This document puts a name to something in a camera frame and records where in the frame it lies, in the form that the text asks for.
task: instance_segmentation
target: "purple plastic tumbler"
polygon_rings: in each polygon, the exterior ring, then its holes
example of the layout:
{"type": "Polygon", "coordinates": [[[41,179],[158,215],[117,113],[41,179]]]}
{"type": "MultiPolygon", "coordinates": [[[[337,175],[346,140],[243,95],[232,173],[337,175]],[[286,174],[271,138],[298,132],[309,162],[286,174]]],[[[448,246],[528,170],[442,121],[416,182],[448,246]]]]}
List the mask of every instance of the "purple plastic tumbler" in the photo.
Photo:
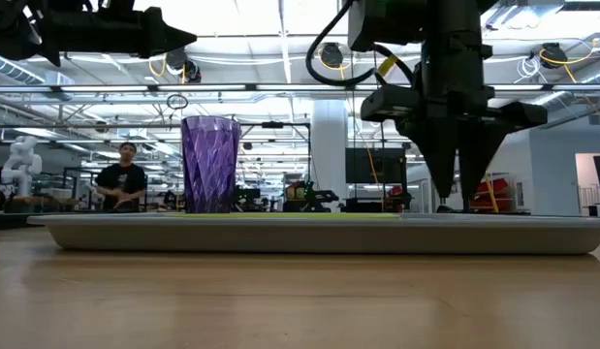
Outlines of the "purple plastic tumbler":
{"type": "Polygon", "coordinates": [[[223,117],[181,121],[187,213],[228,213],[235,189],[241,125],[223,117]]]}

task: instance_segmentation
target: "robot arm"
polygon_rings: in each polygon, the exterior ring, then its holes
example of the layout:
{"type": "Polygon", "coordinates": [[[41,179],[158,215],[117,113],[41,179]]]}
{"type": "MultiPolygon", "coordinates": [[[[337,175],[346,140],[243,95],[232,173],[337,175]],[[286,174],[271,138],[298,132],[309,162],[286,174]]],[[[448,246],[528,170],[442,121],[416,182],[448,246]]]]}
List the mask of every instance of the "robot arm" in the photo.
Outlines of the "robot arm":
{"type": "Polygon", "coordinates": [[[0,0],[0,55],[20,60],[39,54],[60,67],[60,52],[148,58],[196,41],[196,35],[167,25],[159,8],[142,12],[133,6],[134,0],[112,0],[93,12],[90,0],[0,0]]]}
{"type": "Polygon", "coordinates": [[[4,184],[4,192],[11,194],[14,192],[14,179],[19,185],[18,195],[30,195],[31,175],[41,173],[41,156],[34,153],[34,146],[37,145],[37,139],[34,137],[17,137],[16,142],[11,144],[11,154],[2,168],[1,180],[4,184]]]}
{"type": "Polygon", "coordinates": [[[515,102],[488,107],[493,89],[485,86],[480,16],[495,0],[347,0],[338,15],[310,46],[306,68],[317,81],[353,86],[373,75],[382,86],[368,96],[361,118],[392,119],[396,130],[423,153],[440,198],[450,196],[458,158],[463,209],[469,209],[491,158],[507,134],[547,122],[547,110],[515,102]],[[349,12],[349,48],[374,50],[394,60],[411,87],[384,83],[380,70],[347,80],[320,76],[312,68],[314,51],[349,12]],[[422,44],[421,60],[410,79],[395,55],[375,43],[422,44]]]}

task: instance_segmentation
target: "black t-shirt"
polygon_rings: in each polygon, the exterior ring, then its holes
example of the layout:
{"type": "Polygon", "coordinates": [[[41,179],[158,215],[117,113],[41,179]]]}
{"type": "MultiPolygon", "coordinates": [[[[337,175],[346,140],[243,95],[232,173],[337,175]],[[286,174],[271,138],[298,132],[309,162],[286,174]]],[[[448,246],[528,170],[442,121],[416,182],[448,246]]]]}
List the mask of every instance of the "black t-shirt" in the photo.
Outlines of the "black t-shirt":
{"type": "MultiPolygon", "coordinates": [[[[122,167],[120,164],[114,164],[106,167],[95,179],[97,185],[108,189],[120,189],[127,194],[134,194],[146,187],[144,171],[140,166],[130,165],[122,167]]],[[[113,209],[118,199],[113,196],[106,196],[104,200],[104,210],[113,209]]],[[[134,208],[137,209],[140,198],[134,199],[134,208]]]]}

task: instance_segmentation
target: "column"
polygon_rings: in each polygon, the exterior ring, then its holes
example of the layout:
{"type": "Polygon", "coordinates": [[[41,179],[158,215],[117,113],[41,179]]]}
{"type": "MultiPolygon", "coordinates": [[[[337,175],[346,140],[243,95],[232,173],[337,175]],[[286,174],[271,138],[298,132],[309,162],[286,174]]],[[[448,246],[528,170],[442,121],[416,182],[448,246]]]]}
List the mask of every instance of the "column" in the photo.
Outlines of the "column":
{"type": "MultiPolygon", "coordinates": [[[[319,190],[332,190],[340,201],[348,196],[345,178],[347,110],[344,100],[314,101],[311,121],[312,168],[310,178],[319,190]]],[[[337,212],[338,203],[325,205],[337,212]]]]}

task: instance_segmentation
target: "table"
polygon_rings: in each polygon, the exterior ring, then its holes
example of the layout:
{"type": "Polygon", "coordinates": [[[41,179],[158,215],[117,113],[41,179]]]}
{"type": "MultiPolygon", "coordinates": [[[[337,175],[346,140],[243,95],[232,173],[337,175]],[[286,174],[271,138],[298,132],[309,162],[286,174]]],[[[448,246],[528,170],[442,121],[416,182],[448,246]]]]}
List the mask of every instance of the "table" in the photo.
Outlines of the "table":
{"type": "Polygon", "coordinates": [[[44,197],[14,197],[13,204],[21,204],[26,206],[43,206],[43,205],[56,205],[56,202],[62,206],[75,206],[78,204],[78,200],[72,198],[44,198],[44,197]]]}
{"type": "Polygon", "coordinates": [[[68,252],[0,232],[0,349],[600,348],[577,257],[68,252]]]}

